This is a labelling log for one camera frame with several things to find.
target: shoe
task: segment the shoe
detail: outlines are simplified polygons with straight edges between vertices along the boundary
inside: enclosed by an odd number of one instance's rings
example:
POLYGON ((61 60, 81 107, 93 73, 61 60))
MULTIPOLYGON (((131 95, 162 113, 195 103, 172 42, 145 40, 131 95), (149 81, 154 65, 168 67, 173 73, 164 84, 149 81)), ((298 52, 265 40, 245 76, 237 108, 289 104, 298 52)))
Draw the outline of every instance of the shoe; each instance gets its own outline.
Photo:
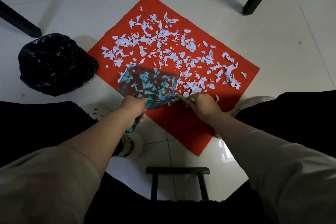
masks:
MULTIPOLYGON (((234 110, 226 112, 227 114, 229 114, 231 117, 235 118, 236 115, 238 114, 238 112, 240 112, 241 110, 257 105, 259 103, 263 103, 263 102, 267 102, 270 100, 274 100, 275 97, 253 97, 253 98, 249 98, 246 99, 243 103, 241 103, 240 105, 238 105, 234 110)), ((215 131, 215 135, 214 137, 218 138, 218 139, 222 139, 222 137, 215 131)))
MULTIPOLYGON (((82 109, 94 120, 102 120, 107 117, 111 111, 104 106, 98 105, 86 105, 82 109)), ((122 141, 123 149, 118 153, 114 154, 113 158, 136 158, 140 155, 144 142, 141 136, 134 132, 130 135, 123 134, 120 139, 122 141)))

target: trash bag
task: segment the trash bag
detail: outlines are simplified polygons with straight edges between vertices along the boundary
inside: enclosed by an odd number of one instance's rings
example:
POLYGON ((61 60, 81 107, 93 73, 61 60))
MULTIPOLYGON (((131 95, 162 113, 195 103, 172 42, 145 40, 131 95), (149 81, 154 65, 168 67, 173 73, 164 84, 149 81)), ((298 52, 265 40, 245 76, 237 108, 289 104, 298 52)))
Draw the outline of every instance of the trash bag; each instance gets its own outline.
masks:
POLYGON ((20 79, 54 97, 89 81, 98 62, 66 35, 53 33, 26 44, 19 53, 20 79))

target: red mat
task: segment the red mat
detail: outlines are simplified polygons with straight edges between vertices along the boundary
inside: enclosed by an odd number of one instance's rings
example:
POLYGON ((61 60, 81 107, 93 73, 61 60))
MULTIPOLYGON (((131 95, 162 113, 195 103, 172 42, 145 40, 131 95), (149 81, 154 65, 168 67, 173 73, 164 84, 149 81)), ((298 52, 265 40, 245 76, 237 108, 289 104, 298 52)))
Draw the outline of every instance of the red mat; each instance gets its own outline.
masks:
MULTIPOLYGON (((139 46, 134 47, 127 47, 124 49, 124 54, 128 55, 129 52, 134 51, 132 56, 123 57, 124 60, 121 67, 114 66, 114 62, 110 60, 110 58, 104 58, 103 50, 101 47, 104 46, 109 50, 113 49, 115 44, 115 40, 112 39, 112 36, 119 36, 121 37, 124 34, 127 34, 126 37, 131 36, 133 33, 139 32, 140 37, 144 35, 144 31, 142 30, 141 26, 134 26, 133 29, 129 26, 129 21, 133 19, 133 21, 137 22, 136 18, 138 15, 141 15, 139 22, 142 23, 143 20, 145 22, 149 22, 149 25, 153 27, 153 30, 149 28, 146 31, 149 34, 152 34, 152 37, 155 36, 155 31, 159 31, 158 24, 154 22, 150 22, 149 16, 152 14, 156 14, 157 21, 162 22, 162 29, 165 29, 164 26, 166 25, 165 21, 163 20, 164 14, 168 12, 167 17, 169 19, 178 19, 179 21, 171 24, 167 23, 169 26, 166 30, 170 32, 176 32, 179 29, 179 34, 183 35, 184 29, 191 30, 191 33, 188 33, 185 37, 186 39, 190 39, 191 37, 195 40, 195 44, 197 46, 195 52, 190 52, 185 46, 181 46, 181 42, 173 42, 172 39, 174 37, 169 36, 167 40, 167 45, 162 44, 162 51, 164 49, 169 49, 169 47, 173 47, 174 51, 177 55, 179 52, 185 52, 187 56, 192 56, 193 59, 196 57, 203 57, 207 56, 210 51, 210 45, 215 45, 216 48, 212 49, 214 52, 214 65, 217 64, 217 61, 220 62, 221 65, 231 65, 232 63, 224 59, 222 57, 222 53, 227 52, 232 58, 234 58, 234 64, 238 62, 237 69, 232 71, 232 74, 235 75, 235 78, 238 82, 241 83, 240 90, 237 90, 235 87, 231 87, 230 84, 222 85, 225 81, 224 74, 222 75, 222 79, 218 83, 214 83, 216 89, 210 89, 207 87, 207 93, 216 99, 216 95, 219 97, 220 101, 218 102, 219 106, 221 107, 222 111, 230 111, 236 105, 238 100, 241 98, 247 87, 250 85, 254 77, 257 75, 259 68, 252 64, 251 62, 247 61, 243 57, 241 57, 236 52, 232 51, 230 48, 213 38, 212 36, 208 35, 206 32, 195 26, 193 23, 188 21, 186 18, 180 16, 169 7, 161 3, 159 0, 140 0, 114 27, 112 27, 106 34, 103 36, 102 39, 95 44, 94 47, 88 52, 89 55, 95 57, 99 62, 99 69, 97 70, 97 75, 101 77, 105 82, 110 84, 114 89, 118 90, 118 82, 117 80, 120 78, 119 72, 125 71, 125 65, 130 64, 133 62, 133 58, 136 58, 136 63, 138 64, 142 57, 139 53, 139 46), (205 41, 208 44, 208 47, 205 47, 203 44, 205 41), (244 78, 241 72, 247 73, 247 78, 244 78)), ((154 62, 156 62, 156 68, 159 68, 158 60, 159 57, 152 57, 151 59, 148 58, 148 54, 150 54, 154 49, 157 49, 157 42, 154 41, 152 45, 146 45, 146 43, 140 43, 141 46, 144 48, 147 47, 144 51, 147 52, 145 56, 145 61, 142 66, 154 68, 154 62)), ((162 66, 162 70, 168 72, 174 72, 180 74, 180 72, 184 72, 186 70, 186 66, 182 63, 181 69, 175 68, 175 63, 173 60, 167 60, 168 66, 162 66)), ((216 81, 215 73, 219 71, 212 71, 212 73, 207 74, 206 71, 209 70, 209 67, 214 66, 212 64, 207 65, 206 63, 197 63, 197 66, 202 66, 202 68, 192 68, 190 72, 192 73, 191 82, 195 79, 197 82, 199 80, 196 79, 194 72, 198 73, 201 77, 206 77, 208 79, 206 84, 211 84, 209 79, 216 81)), ((186 91, 183 87, 178 88, 178 90, 182 90, 182 93, 186 91)), ((196 115, 193 113, 191 108, 186 107, 185 103, 178 101, 171 103, 171 106, 164 105, 163 107, 156 109, 156 110, 149 110, 147 111, 147 115, 154 120, 159 126, 165 129, 168 133, 170 133, 173 137, 179 140, 184 146, 186 146, 192 153, 199 156, 205 147, 208 145, 209 141, 211 140, 214 131, 213 129, 205 124, 204 122, 200 121, 196 115)))

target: beige shirt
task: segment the beige shirt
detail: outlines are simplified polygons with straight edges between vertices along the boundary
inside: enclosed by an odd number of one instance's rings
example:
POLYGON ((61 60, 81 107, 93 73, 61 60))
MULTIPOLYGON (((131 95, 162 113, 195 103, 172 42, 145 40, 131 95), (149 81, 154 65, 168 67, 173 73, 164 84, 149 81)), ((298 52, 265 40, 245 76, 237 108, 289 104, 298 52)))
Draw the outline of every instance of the beige shirt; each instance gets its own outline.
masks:
MULTIPOLYGON (((336 159, 254 128, 230 150, 275 222, 336 223, 336 159)), ((0 223, 82 223, 99 184, 82 154, 36 151, 0 169, 0 223)))

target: green brush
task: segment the green brush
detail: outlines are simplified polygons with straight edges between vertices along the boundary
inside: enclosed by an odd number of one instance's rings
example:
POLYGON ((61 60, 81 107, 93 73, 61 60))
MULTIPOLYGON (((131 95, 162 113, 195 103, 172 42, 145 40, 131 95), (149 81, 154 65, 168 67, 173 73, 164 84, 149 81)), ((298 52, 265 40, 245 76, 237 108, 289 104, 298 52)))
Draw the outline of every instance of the green brush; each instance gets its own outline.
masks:
MULTIPOLYGON (((184 96, 180 95, 180 94, 176 94, 175 98, 177 98, 179 100, 182 100, 183 102, 187 101, 187 99, 184 96)), ((196 100, 194 98, 189 99, 189 101, 196 103, 196 100)))

